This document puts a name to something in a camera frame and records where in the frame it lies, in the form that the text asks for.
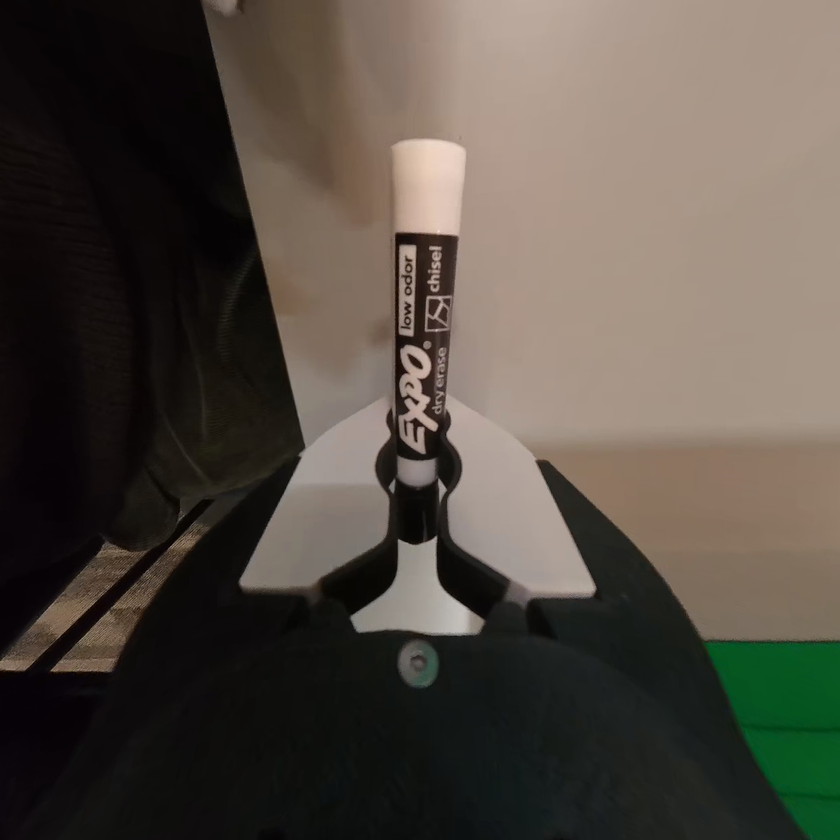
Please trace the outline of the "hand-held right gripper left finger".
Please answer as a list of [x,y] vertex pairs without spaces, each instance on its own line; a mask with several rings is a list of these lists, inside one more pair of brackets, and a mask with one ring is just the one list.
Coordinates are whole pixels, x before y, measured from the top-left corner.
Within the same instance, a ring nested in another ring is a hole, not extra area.
[[397,571],[390,403],[322,434],[294,468],[239,579],[244,592],[380,597]]

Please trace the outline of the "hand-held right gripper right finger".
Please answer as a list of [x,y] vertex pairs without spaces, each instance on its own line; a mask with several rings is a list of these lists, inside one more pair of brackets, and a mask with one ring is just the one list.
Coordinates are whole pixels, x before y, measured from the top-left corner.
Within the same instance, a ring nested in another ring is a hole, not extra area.
[[448,419],[437,515],[444,590],[475,614],[592,598],[592,575],[531,451],[473,410]]

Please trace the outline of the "black dry erase marker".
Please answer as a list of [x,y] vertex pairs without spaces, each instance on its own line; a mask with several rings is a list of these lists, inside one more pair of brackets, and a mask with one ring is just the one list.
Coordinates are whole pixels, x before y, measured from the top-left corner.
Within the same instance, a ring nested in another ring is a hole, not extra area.
[[395,499],[412,544],[437,532],[466,158],[444,140],[392,147]]

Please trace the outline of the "green plastic bin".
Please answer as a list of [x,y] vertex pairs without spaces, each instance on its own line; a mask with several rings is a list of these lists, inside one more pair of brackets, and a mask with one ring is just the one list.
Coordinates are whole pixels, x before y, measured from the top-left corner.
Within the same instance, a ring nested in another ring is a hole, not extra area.
[[709,642],[761,770],[810,838],[839,838],[839,643]]

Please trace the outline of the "grey desk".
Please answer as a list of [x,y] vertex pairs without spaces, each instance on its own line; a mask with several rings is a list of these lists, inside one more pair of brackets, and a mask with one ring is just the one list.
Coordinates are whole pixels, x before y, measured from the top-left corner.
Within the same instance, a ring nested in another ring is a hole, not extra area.
[[391,379],[390,150],[467,151],[453,396],[711,639],[838,639],[838,2],[205,12],[304,441]]

